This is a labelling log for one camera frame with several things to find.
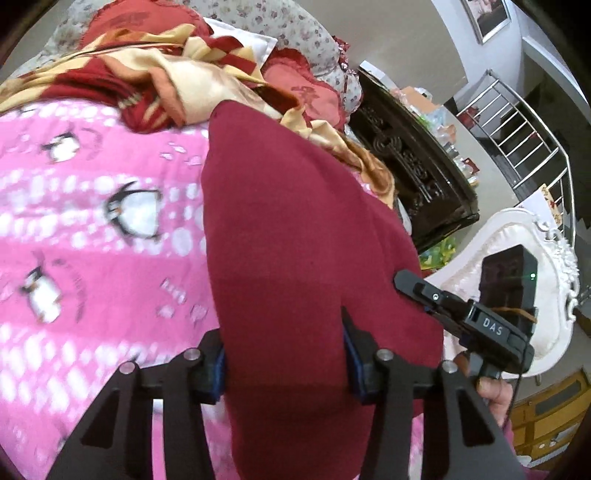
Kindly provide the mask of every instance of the staircase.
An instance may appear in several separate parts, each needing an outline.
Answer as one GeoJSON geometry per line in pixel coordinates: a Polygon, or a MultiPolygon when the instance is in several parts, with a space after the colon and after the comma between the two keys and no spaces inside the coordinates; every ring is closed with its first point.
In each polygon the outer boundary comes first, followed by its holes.
{"type": "Polygon", "coordinates": [[[458,118],[471,126],[472,134],[491,155],[519,201],[541,185],[548,186],[563,217],[561,229],[579,259],[582,303],[591,291],[591,229],[587,227],[591,219],[586,219],[586,224],[577,216],[572,225],[573,212],[582,212],[586,206],[579,204],[576,208],[568,143],[559,132],[553,133],[539,114],[494,72],[488,71],[487,76],[489,86],[458,118]]]}

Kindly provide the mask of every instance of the finger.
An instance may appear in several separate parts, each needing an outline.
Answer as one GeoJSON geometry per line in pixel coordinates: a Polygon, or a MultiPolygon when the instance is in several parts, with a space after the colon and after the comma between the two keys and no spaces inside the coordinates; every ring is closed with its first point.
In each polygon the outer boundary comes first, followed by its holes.
{"type": "Polygon", "coordinates": [[[513,387],[503,380],[482,377],[476,386],[478,394],[491,402],[509,407],[513,396],[513,387]]]}
{"type": "Polygon", "coordinates": [[[511,404],[513,387],[503,380],[483,377],[479,380],[476,389],[482,398],[490,400],[488,407],[491,414],[498,426],[502,427],[511,404]]]}
{"type": "Polygon", "coordinates": [[[460,372],[467,376],[470,371],[470,361],[468,360],[468,357],[464,353],[460,353],[459,355],[456,355],[453,361],[460,369],[460,372]]]}

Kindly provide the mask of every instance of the dark wooden cabinet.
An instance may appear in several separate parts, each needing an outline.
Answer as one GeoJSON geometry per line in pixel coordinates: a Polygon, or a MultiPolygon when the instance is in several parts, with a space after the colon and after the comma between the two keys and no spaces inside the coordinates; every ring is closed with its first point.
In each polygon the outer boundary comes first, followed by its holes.
{"type": "Polygon", "coordinates": [[[478,200],[462,172],[420,121],[363,71],[363,102],[350,127],[395,177],[423,252],[478,221],[478,200]]]}

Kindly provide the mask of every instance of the metal railing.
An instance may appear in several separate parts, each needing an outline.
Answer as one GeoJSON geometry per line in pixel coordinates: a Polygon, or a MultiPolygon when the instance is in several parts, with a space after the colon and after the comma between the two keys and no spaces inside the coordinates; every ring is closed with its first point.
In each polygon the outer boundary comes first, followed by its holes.
{"type": "Polygon", "coordinates": [[[478,127],[494,144],[497,159],[503,159],[508,167],[501,170],[513,191],[531,194],[542,184],[547,185],[563,218],[562,231],[564,217],[570,215],[569,240],[574,247],[576,214],[569,155],[538,113],[513,88],[493,71],[488,70],[486,74],[492,83],[458,116],[467,115],[473,127],[478,127]]]}

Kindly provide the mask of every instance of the white ornate headboard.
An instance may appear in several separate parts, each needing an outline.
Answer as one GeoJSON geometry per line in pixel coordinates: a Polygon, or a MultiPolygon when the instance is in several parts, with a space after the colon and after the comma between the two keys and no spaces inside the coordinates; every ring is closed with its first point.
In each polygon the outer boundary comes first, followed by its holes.
{"type": "MultiPolygon", "coordinates": [[[[557,229],[548,228],[526,210],[502,210],[485,223],[465,250],[429,276],[428,281],[464,300],[478,300],[482,260],[487,255],[519,244],[538,261],[535,292],[538,323],[531,339],[535,355],[530,370],[524,375],[533,377],[552,368],[564,355],[576,320],[573,309],[577,306],[579,294],[577,258],[557,229]]],[[[445,358],[453,359],[462,350],[458,340],[446,332],[445,358]]],[[[516,375],[504,374],[504,377],[514,378],[516,375]]]]}

